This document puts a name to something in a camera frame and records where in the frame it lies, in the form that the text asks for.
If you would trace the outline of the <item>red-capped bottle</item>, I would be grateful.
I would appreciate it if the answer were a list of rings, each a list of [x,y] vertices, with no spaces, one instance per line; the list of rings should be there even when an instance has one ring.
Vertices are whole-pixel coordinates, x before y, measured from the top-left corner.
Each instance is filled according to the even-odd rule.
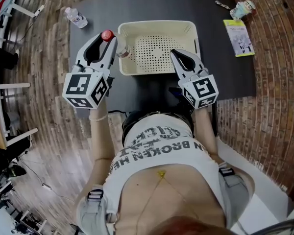
[[[116,38],[117,41],[117,48],[116,48],[116,55],[119,58],[125,58],[130,55],[130,46],[128,45],[125,37],[117,32],[113,32],[111,30],[105,30],[101,34],[101,38],[105,42],[109,42],[111,39]]]

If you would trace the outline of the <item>twisted patterned wrapper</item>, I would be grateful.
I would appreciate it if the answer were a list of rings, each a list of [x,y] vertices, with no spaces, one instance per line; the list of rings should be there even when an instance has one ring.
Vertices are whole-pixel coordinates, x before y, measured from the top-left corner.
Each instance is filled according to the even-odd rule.
[[[225,8],[225,9],[227,9],[227,10],[231,10],[231,8],[228,6],[228,5],[226,5],[226,4],[223,4],[223,3],[221,3],[220,1],[218,1],[218,0],[215,0],[215,3],[217,4],[217,5],[219,5],[219,6],[221,6],[221,7],[223,7],[223,8]]]

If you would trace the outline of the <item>cartoon figure bottle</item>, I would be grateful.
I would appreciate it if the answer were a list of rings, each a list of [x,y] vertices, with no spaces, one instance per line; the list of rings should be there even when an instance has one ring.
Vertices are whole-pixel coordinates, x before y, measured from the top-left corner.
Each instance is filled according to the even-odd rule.
[[[230,16],[232,19],[240,21],[244,16],[252,13],[255,9],[255,4],[252,1],[240,1],[235,8],[230,10]]]

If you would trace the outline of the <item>person's left forearm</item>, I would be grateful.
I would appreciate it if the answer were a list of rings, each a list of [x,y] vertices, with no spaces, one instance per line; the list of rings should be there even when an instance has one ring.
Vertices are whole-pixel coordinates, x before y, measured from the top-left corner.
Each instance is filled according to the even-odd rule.
[[[89,115],[91,126],[91,151],[93,152],[93,170],[85,187],[76,199],[78,203],[94,185],[103,185],[110,171],[115,150],[110,134],[108,111],[103,102],[97,109],[92,109]]]

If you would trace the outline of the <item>person's white printed shirt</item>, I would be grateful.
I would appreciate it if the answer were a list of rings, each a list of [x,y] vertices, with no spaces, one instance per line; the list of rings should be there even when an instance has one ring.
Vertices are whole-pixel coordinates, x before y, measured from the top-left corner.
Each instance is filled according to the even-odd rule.
[[[182,164],[194,167],[205,179],[222,208],[219,166],[205,147],[191,137],[189,126],[176,118],[155,114],[136,123],[125,148],[116,154],[103,185],[108,213],[116,213],[122,189],[136,172],[146,168]]]

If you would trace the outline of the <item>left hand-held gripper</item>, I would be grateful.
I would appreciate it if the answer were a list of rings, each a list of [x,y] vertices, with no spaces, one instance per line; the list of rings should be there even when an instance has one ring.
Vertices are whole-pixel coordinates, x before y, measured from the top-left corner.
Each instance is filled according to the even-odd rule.
[[[95,35],[80,48],[75,64],[92,68],[66,74],[62,96],[71,106],[79,109],[99,107],[109,91],[109,67],[113,63],[116,48],[116,37],[105,42],[101,34]]]

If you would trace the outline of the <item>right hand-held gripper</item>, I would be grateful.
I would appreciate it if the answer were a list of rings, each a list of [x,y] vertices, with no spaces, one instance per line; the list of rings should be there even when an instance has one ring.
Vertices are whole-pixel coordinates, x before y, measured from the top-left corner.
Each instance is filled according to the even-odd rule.
[[[207,107],[216,102],[219,91],[214,76],[209,75],[198,55],[182,49],[170,51],[175,72],[180,79],[178,85],[183,96],[194,109]]]

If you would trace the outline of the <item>clear water bottle white cap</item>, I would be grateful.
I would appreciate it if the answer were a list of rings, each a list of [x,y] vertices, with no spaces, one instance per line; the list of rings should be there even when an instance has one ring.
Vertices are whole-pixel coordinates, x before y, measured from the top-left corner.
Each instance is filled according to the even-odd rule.
[[[67,7],[65,13],[67,19],[80,29],[88,24],[87,19],[76,8]]]

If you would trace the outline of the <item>cream perforated plastic basket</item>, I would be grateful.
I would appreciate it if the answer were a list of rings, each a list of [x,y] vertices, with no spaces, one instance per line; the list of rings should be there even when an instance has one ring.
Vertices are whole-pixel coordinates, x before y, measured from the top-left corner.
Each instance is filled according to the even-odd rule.
[[[182,49],[200,56],[196,26],[191,21],[139,21],[119,25],[130,54],[119,59],[125,76],[174,73],[170,51]]]

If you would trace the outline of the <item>person's right forearm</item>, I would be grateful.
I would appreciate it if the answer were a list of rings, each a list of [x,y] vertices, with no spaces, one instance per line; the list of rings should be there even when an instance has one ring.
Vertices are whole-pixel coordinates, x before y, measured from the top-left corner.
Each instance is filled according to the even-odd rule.
[[[196,139],[205,147],[210,155],[218,155],[216,137],[207,108],[194,111]]]

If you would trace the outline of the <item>dark grey table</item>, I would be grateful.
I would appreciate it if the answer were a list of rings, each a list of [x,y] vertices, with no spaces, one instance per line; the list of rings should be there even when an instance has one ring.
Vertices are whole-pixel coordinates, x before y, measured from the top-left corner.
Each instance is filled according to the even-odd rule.
[[[70,63],[79,49],[106,29],[117,30],[122,23],[151,20],[191,21],[199,39],[201,59],[216,80],[219,100],[256,96],[253,58],[236,57],[223,20],[229,13],[216,5],[217,0],[84,0],[75,7],[87,18],[88,25],[71,26]],[[218,0],[230,7],[235,0]],[[169,87],[177,85],[177,75],[156,74],[124,76],[115,60],[111,69],[112,87],[106,99],[110,111],[158,110],[175,105]]]

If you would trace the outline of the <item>yellow-edged booklet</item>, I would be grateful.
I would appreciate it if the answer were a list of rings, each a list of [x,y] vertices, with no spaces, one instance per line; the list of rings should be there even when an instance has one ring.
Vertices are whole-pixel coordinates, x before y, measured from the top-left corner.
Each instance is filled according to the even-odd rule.
[[[252,56],[255,54],[253,45],[243,21],[223,20],[235,57]]]

